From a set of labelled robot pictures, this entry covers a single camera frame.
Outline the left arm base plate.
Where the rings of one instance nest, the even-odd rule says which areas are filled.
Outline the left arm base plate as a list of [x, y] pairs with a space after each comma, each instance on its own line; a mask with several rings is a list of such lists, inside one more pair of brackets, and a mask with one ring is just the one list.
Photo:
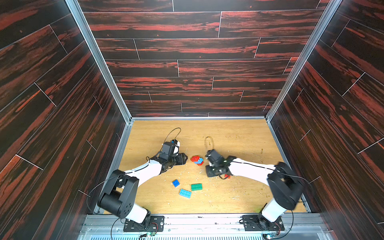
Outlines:
[[138, 224], [132, 220], [126, 219], [123, 232], [124, 233], [138, 233], [138, 232], [163, 232], [165, 217], [160, 215], [151, 215], [150, 219], [147, 221], [148, 226]]

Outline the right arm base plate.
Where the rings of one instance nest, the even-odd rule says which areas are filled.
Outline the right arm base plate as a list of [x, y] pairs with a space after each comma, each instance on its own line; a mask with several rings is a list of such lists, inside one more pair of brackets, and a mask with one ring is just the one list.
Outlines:
[[263, 216], [259, 215], [243, 215], [239, 221], [245, 228], [245, 231], [272, 231], [281, 232], [285, 230], [281, 217], [278, 217], [274, 222], [270, 222]]

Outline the light blue long lego brick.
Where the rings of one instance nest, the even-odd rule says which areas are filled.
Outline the light blue long lego brick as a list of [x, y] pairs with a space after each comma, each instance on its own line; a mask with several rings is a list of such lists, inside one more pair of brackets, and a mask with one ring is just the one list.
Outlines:
[[200, 158], [198, 161], [197, 161], [197, 165], [201, 166], [202, 164], [204, 163], [203, 159]]

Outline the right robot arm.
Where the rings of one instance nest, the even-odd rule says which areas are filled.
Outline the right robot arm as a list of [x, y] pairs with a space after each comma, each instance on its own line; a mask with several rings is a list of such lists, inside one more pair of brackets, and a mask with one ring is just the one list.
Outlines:
[[209, 178], [222, 175], [245, 177], [270, 187], [273, 198], [263, 207], [256, 220], [263, 229], [287, 210], [294, 210], [303, 193], [304, 184], [301, 179], [283, 162], [276, 165], [257, 164], [235, 156], [224, 158], [216, 150], [208, 151], [206, 159], [210, 162], [206, 166]]

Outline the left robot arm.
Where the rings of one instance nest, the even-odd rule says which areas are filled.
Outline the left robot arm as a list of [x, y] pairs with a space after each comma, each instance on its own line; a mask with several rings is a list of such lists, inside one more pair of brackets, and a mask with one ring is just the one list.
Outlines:
[[144, 229], [148, 228], [151, 212], [135, 203], [138, 187], [173, 166], [184, 165], [188, 156], [179, 152], [180, 145], [176, 139], [165, 142], [146, 164], [135, 170], [113, 171], [100, 193], [97, 205], [121, 220], [127, 219]]

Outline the red long lego brick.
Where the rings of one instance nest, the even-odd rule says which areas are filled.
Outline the red long lego brick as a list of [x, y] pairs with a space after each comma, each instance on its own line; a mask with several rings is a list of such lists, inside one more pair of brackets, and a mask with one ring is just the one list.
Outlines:
[[191, 157], [191, 161], [194, 162], [194, 163], [196, 163], [196, 162], [198, 161], [198, 159], [200, 159], [199, 156], [193, 156], [193, 157]]

